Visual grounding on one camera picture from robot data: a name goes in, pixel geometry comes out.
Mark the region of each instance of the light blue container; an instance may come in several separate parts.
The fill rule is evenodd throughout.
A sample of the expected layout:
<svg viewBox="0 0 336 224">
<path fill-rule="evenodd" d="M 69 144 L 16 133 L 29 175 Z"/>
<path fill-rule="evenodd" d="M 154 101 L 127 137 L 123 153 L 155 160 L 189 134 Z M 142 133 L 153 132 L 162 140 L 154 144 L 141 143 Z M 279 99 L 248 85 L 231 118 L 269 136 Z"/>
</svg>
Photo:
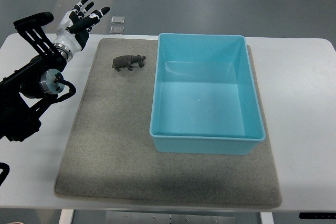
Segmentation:
<svg viewBox="0 0 336 224">
<path fill-rule="evenodd" d="M 243 36 L 160 34 L 157 56 L 159 152 L 244 155 L 265 139 Z"/>
</svg>

